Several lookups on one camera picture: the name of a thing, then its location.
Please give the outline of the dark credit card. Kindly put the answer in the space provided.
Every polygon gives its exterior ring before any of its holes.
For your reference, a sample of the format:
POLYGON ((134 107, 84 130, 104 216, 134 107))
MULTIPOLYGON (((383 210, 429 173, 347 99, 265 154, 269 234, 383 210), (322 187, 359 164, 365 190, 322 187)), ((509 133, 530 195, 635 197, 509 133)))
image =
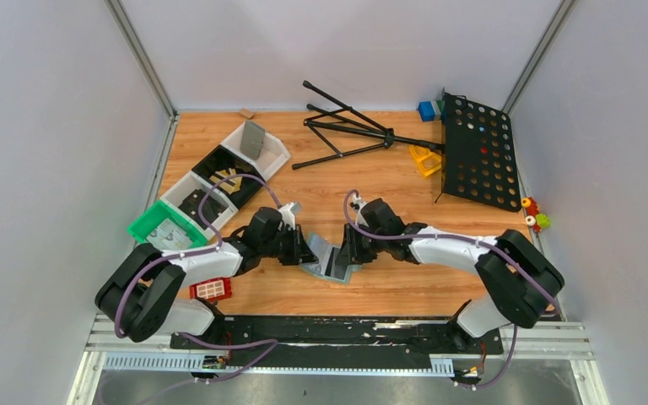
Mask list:
POLYGON ((347 283, 351 276, 351 270, 348 264, 342 264, 338 260, 340 251, 341 249, 337 246, 329 248, 323 276, 336 282, 347 283))

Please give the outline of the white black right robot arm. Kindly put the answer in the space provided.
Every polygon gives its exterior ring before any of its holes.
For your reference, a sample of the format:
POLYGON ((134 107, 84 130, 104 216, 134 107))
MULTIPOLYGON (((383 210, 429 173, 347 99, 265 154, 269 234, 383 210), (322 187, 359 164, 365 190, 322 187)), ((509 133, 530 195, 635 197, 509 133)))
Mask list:
POLYGON ((451 340, 467 344, 507 325, 532 328, 548 308, 559 307, 563 275, 517 230, 470 236, 406 224, 382 199, 366 202, 355 190, 344 198, 343 211, 347 223, 338 264, 363 265, 385 252, 399 262, 441 265, 480 278, 485 294, 464 303, 447 322, 451 340))

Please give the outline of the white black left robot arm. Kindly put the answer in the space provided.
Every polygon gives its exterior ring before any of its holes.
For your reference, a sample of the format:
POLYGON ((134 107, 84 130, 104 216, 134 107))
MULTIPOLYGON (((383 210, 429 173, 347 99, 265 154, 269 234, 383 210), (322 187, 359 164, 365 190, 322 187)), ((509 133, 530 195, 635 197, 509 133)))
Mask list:
POLYGON ((202 336, 220 316, 202 299, 184 300, 184 287, 214 278, 233 278, 257 268, 264 258, 284 266, 316 263, 296 222, 297 202, 260 208, 247 226, 200 249, 161 251, 136 246, 94 297, 115 323, 116 335, 140 343, 158 332, 202 336))

